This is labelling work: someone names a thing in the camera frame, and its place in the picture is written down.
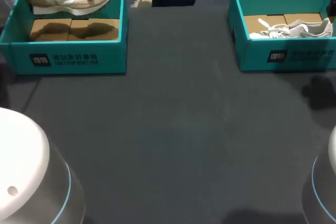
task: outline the small hole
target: small hole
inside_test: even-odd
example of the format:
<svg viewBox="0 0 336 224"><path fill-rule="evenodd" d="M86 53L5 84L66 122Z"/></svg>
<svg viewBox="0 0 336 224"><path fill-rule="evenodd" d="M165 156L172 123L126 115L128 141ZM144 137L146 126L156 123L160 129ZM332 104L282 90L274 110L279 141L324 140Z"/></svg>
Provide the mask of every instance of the small hole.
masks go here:
<svg viewBox="0 0 336 224"><path fill-rule="evenodd" d="M15 186L8 187L7 192L11 196L16 196L18 193L17 188Z"/></svg>

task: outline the cardboard insert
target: cardboard insert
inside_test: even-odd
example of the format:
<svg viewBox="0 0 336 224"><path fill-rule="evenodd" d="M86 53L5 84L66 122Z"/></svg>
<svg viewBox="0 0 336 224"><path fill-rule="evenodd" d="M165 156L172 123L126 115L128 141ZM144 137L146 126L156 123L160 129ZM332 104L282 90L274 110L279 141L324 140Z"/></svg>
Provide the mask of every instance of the cardboard insert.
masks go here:
<svg viewBox="0 0 336 224"><path fill-rule="evenodd" d="M30 41L118 40L119 19L37 19Z"/></svg>
<svg viewBox="0 0 336 224"><path fill-rule="evenodd" d="M71 19L37 19L30 32L30 41L66 41Z"/></svg>
<svg viewBox="0 0 336 224"><path fill-rule="evenodd" d="M76 40L118 40L119 19L73 20L68 41Z"/></svg>

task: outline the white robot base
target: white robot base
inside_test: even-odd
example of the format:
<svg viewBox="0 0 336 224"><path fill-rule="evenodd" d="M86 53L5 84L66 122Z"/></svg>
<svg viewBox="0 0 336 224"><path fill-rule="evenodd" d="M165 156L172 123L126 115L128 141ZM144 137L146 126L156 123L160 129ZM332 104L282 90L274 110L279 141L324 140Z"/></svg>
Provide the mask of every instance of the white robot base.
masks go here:
<svg viewBox="0 0 336 224"><path fill-rule="evenodd" d="M80 182L30 118L0 108L0 224L81 224Z"/></svg>

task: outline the teal shoe box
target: teal shoe box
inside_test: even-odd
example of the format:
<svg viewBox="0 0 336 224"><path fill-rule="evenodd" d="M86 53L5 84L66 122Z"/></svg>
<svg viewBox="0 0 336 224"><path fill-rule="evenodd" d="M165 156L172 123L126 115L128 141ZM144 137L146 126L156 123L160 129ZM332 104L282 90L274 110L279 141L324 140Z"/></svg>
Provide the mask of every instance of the teal shoe box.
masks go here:
<svg viewBox="0 0 336 224"><path fill-rule="evenodd" d="M244 16L319 13L330 0L230 0L228 21L241 71L336 69L336 26L329 38L250 39Z"/></svg>
<svg viewBox="0 0 336 224"><path fill-rule="evenodd" d="M118 40L28 42L36 19L112 18L120 20ZM125 73L128 10L125 0L110 0L85 16L34 15L26 0L16 0L0 36L0 49L16 74Z"/></svg>

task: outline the white cylinder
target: white cylinder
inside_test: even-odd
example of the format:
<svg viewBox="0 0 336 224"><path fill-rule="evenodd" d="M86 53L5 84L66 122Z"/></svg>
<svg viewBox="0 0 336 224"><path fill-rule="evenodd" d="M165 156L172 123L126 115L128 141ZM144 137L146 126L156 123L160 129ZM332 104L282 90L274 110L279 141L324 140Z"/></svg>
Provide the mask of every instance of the white cylinder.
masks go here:
<svg viewBox="0 0 336 224"><path fill-rule="evenodd" d="M0 108L0 224L81 224L78 179L33 120Z"/></svg>
<svg viewBox="0 0 336 224"><path fill-rule="evenodd" d="M336 128L305 182L302 207L309 224L336 223Z"/></svg>

